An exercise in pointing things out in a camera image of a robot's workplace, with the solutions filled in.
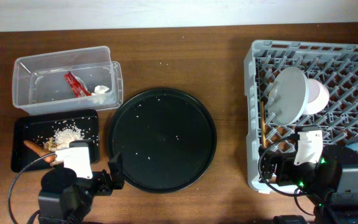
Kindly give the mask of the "white rice pile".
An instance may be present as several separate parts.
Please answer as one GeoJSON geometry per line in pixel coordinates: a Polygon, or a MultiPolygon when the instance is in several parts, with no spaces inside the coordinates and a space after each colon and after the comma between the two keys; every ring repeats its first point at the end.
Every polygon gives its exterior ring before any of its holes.
{"type": "Polygon", "coordinates": [[[44,143],[53,137],[58,146],[58,151],[69,148],[69,144],[74,141],[85,140],[86,133],[89,130],[84,130],[76,125],[76,122],[71,120],[52,121],[51,123],[42,123],[40,127],[40,134],[36,134],[32,140],[37,144],[41,144],[44,148],[44,143]]]}

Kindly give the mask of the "orange carrot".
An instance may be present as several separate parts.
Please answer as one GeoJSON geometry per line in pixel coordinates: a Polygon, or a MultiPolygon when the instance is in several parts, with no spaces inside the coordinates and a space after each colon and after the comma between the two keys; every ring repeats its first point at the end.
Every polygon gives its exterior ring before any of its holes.
{"type": "MultiPolygon", "coordinates": [[[[29,141],[29,140],[24,140],[24,145],[26,147],[28,147],[29,149],[31,149],[32,151],[34,151],[40,157],[51,153],[49,150],[46,150],[46,149],[40,147],[38,144],[36,144],[36,143],[34,143],[32,141],[29,141]]],[[[55,155],[51,155],[51,156],[48,156],[48,157],[44,157],[44,161],[50,164],[55,160],[55,158],[56,158],[55,155]]]]}

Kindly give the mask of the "wooden chopstick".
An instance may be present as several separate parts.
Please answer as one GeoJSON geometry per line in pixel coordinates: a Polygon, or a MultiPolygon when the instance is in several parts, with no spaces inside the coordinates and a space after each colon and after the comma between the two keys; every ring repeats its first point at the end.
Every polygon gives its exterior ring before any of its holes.
{"type": "Polygon", "coordinates": [[[260,102],[260,107],[261,107],[262,146],[263,148],[267,148],[266,134],[265,134],[265,107],[263,101],[260,102]]]}

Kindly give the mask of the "red snack wrapper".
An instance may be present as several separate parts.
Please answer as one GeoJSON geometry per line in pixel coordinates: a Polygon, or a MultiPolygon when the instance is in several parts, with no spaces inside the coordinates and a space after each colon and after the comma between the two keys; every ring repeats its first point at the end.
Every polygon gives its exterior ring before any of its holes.
{"type": "Polygon", "coordinates": [[[76,98],[91,96],[91,93],[86,89],[83,84],[78,81],[74,74],[68,72],[64,75],[64,77],[76,98]]]}

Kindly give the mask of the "white tissue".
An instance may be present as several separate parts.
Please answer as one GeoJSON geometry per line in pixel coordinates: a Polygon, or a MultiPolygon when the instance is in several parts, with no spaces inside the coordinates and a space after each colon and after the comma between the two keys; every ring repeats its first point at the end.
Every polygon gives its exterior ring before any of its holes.
{"type": "Polygon", "coordinates": [[[100,105],[104,103],[106,97],[105,94],[109,91],[109,88],[104,85],[98,85],[94,88],[94,92],[92,92],[92,96],[97,95],[97,98],[92,99],[93,103],[99,103],[100,105]]]}

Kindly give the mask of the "grey round plate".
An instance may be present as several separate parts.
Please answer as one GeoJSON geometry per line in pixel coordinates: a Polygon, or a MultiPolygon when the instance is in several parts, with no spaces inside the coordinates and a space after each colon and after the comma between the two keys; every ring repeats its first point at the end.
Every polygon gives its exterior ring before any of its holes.
{"type": "Polygon", "coordinates": [[[279,126],[294,123],[303,114],[309,97],[306,75],[296,67],[282,70],[268,95],[268,112],[275,114],[272,122],[279,126]]]}

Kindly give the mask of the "pink white bowl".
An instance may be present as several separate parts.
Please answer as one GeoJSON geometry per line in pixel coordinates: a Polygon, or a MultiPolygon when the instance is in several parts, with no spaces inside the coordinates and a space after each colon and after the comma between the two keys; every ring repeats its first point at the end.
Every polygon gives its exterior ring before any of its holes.
{"type": "Polygon", "coordinates": [[[304,115],[312,115],[322,111],[328,104],[329,91],[319,81],[309,78],[309,97],[306,108],[303,112],[304,115]]]}

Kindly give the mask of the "peanut shells pile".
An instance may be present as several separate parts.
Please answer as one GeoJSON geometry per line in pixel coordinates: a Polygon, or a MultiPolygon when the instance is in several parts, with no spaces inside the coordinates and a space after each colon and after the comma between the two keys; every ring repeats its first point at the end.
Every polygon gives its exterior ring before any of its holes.
{"type": "Polygon", "coordinates": [[[58,146],[53,137],[50,137],[49,140],[44,143],[44,149],[50,152],[55,152],[58,150],[58,146]]]}

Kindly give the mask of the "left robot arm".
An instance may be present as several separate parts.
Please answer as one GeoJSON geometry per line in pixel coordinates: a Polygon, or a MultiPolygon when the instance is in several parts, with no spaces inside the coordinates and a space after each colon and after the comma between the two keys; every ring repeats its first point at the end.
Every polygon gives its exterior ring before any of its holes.
{"type": "Polygon", "coordinates": [[[73,141],[56,152],[56,160],[63,165],[42,177],[38,196],[40,223],[81,223],[96,196],[110,196],[123,188],[122,154],[109,160],[109,172],[93,172],[90,143],[73,141]]]}

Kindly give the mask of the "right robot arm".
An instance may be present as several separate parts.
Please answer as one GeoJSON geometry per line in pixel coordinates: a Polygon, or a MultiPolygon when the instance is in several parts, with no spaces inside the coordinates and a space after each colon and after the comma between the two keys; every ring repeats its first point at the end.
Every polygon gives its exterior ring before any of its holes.
{"type": "Polygon", "coordinates": [[[262,182],[278,194],[293,185],[288,197],[307,197],[316,223],[358,223],[358,152],[323,144],[319,126],[297,126],[295,132],[259,149],[262,182]]]}

